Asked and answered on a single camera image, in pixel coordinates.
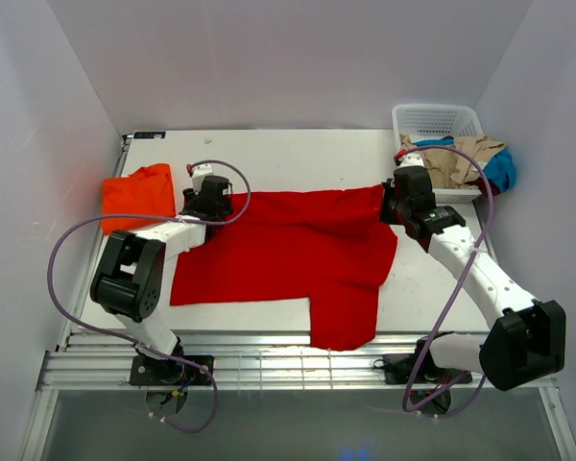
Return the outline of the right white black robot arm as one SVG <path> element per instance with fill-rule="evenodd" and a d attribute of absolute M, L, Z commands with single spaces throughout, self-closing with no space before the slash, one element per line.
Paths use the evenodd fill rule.
<path fill-rule="evenodd" d="M 435 330 L 415 352 L 394 366 L 406 383 L 436 381 L 448 370 L 484 376 L 508 391 L 564 368 L 566 314 L 555 301 L 542 302 L 513 282 L 480 252 L 465 219 L 436 203 L 422 166 L 399 167 L 384 182 L 380 219 L 400 225 L 457 280 L 483 315 L 485 335 Z"/>

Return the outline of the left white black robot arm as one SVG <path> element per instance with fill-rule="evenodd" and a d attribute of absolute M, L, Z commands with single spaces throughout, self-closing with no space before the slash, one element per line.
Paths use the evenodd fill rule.
<path fill-rule="evenodd" d="M 180 340 L 157 310 L 164 266 L 217 233 L 213 224 L 233 212 L 230 191 L 227 178 L 212 173 L 195 178 L 183 191 L 184 209 L 176 222 L 113 231 L 92 280 L 91 300 L 126 328 L 145 369 L 163 383 L 178 381 L 184 372 Z"/>

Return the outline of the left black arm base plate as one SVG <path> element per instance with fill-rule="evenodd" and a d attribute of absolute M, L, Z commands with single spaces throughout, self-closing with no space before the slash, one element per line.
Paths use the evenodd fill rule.
<path fill-rule="evenodd" d="M 210 377 L 199 368 L 174 360 L 154 359 L 144 354 L 132 360 L 129 377 L 131 386 L 180 387 L 187 382 L 196 386 L 211 384 Z"/>

